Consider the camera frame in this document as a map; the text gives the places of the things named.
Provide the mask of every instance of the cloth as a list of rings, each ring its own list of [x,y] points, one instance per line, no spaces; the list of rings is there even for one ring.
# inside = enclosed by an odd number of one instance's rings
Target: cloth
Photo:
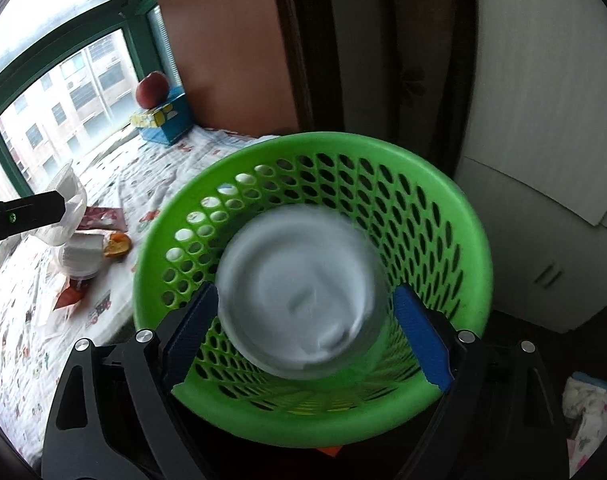
[[[562,410],[566,418],[581,420],[576,436],[568,441],[570,476],[573,476],[607,435],[607,391],[568,378],[563,391]]]
[[[27,462],[41,456],[56,385],[74,343],[87,337],[101,346],[134,332],[133,272],[160,209],[213,162],[260,140],[199,127],[173,146],[136,136],[87,168],[80,179],[88,205],[123,208],[133,249],[101,272],[75,308],[43,312],[62,275],[52,264],[52,248],[38,238],[24,236],[1,263],[0,425]],[[10,245],[4,244],[6,253]],[[44,317],[46,323],[37,322]]]

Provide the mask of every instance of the brown wall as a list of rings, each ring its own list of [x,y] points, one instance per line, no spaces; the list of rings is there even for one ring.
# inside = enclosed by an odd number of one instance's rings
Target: brown wall
[[[197,124],[299,131],[275,0],[158,0]]]

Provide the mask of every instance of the red apple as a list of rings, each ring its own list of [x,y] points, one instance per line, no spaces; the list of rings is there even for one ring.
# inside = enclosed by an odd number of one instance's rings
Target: red apple
[[[151,72],[137,85],[135,98],[141,108],[154,108],[168,98],[170,80],[162,72]]]

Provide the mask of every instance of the floor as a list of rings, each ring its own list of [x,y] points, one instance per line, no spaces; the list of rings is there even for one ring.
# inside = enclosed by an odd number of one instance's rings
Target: floor
[[[579,329],[557,334],[493,312],[484,340],[513,346],[535,343],[543,356],[559,400],[568,376],[576,370],[607,380],[607,307]],[[408,458],[434,412],[434,406],[395,430],[344,447],[336,458],[317,450],[283,449],[237,439],[190,413],[191,434],[222,478],[393,479]]]

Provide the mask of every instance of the metal screw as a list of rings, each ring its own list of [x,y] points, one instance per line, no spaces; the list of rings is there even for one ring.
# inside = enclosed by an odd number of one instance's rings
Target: metal screw
[[[137,339],[137,342],[139,342],[139,343],[148,343],[149,340],[152,339],[153,335],[154,335],[154,333],[152,333],[152,330],[148,330],[147,328],[145,328],[145,329],[139,330],[139,332],[137,332],[135,339]]]
[[[530,341],[522,341],[521,342],[521,349],[524,352],[532,354],[532,352],[535,351],[535,345],[532,342],[530,342]]]
[[[79,339],[79,341],[77,341],[77,343],[74,344],[74,349],[77,352],[83,352],[89,346],[90,346],[90,341],[89,340],[87,340],[87,339]]]
[[[466,344],[474,343],[475,340],[475,335],[470,332],[470,330],[461,330],[461,332],[458,333],[458,337],[459,341]]]

